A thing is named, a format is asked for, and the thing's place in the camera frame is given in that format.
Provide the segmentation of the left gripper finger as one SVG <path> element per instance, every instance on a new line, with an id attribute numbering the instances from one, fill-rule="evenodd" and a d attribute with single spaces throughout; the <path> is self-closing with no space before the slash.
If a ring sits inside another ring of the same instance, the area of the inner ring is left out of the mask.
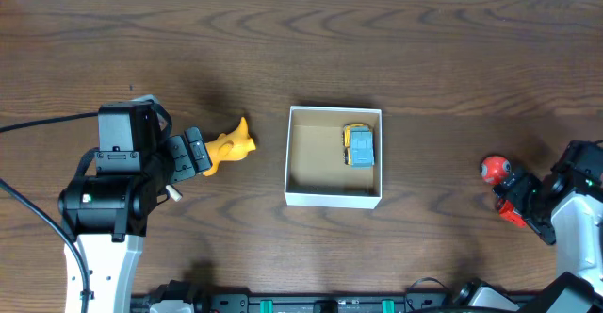
<path id="1" fill-rule="evenodd" d="M 213 167 L 213 162 L 206 149 L 201 130 L 196 126 L 192 126 L 185 131 L 185 137 L 195 171 L 203 173 L 210 170 Z"/>
<path id="2" fill-rule="evenodd" d="M 182 136 L 173 136 L 167 140 L 167 148 L 174 162 L 174 172 L 171 183 L 185 181 L 193 178 L 197 172 L 190 157 L 187 144 Z"/>

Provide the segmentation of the red toy car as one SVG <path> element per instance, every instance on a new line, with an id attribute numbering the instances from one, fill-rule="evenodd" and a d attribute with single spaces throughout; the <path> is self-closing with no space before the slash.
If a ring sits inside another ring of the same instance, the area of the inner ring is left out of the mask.
<path id="1" fill-rule="evenodd" d="M 496 203 L 495 209 L 498 215 L 505 221 L 510 222 L 520 228 L 527 226 L 522 216 L 516 211 L 513 204 L 508 200 L 500 198 Z"/>

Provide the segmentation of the orange toy rhino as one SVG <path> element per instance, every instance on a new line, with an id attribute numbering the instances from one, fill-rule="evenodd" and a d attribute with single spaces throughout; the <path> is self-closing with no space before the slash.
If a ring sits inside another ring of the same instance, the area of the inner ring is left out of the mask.
<path id="1" fill-rule="evenodd" d="M 256 149 L 255 142 L 249 133 L 246 119 L 242 117 L 237 128 L 226 134 L 221 133 L 215 140 L 205 145 L 212 166 L 202 172 L 203 176 L 211 176 L 218 171 L 222 162 L 234 162 L 244 159 L 249 152 Z"/>

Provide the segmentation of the yellow grey toy truck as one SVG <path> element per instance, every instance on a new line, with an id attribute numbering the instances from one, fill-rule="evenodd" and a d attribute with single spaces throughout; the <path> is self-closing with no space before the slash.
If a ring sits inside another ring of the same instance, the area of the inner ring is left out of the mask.
<path id="1" fill-rule="evenodd" d="M 344 163 L 353 169 L 368 169 L 375 164 L 373 132 L 367 124 L 343 126 Z"/>

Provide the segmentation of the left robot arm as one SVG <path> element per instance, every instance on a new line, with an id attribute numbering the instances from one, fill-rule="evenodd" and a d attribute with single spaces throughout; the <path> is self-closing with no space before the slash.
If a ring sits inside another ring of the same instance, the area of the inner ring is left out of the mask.
<path id="1" fill-rule="evenodd" d="M 201 131 L 171 133 L 171 116 L 152 95 L 105 104 L 98 146 L 80 159 L 58 197 L 68 236 L 68 312 L 127 312 L 148 218 L 175 184 L 213 166 Z"/>

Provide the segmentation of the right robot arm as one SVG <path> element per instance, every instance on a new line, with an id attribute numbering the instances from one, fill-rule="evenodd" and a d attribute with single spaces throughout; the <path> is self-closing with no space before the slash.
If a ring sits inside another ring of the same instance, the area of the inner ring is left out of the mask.
<path id="1" fill-rule="evenodd" d="M 557 278 L 522 312 L 602 310 L 602 142 L 572 140 L 544 179 L 517 168 L 493 186 L 497 211 L 556 247 Z"/>

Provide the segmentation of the red toy ball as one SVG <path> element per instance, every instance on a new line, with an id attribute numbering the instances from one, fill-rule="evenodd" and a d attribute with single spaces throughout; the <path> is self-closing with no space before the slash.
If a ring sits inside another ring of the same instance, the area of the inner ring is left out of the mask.
<path id="1" fill-rule="evenodd" d="M 489 185 L 501 183 L 511 170 L 511 163 L 504 156 L 488 156 L 481 162 L 481 178 Z"/>

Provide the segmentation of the white cardboard box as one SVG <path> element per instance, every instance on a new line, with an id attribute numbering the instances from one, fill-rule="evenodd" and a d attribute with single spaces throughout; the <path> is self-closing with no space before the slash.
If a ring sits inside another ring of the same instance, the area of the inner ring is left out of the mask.
<path id="1" fill-rule="evenodd" d="M 366 124 L 374 165 L 344 163 L 344 126 Z M 289 111 L 285 201 L 289 206 L 373 209 L 383 197 L 383 116 L 376 108 L 293 106 Z"/>

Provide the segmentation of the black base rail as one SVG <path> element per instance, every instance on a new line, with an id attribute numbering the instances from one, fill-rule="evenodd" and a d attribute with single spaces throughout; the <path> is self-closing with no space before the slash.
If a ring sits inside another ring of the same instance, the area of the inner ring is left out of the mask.
<path id="1" fill-rule="evenodd" d="M 404 313 L 442 312 L 448 306 L 469 312 L 474 306 L 517 311 L 535 298 L 533 293 L 505 292 L 475 279 L 454 293 L 433 278 L 423 278 L 402 293 L 253 294 L 205 291 L 190 283 L 170 281 L 146 295 L 134 295 L 132 312 L 201 313 Z"/>

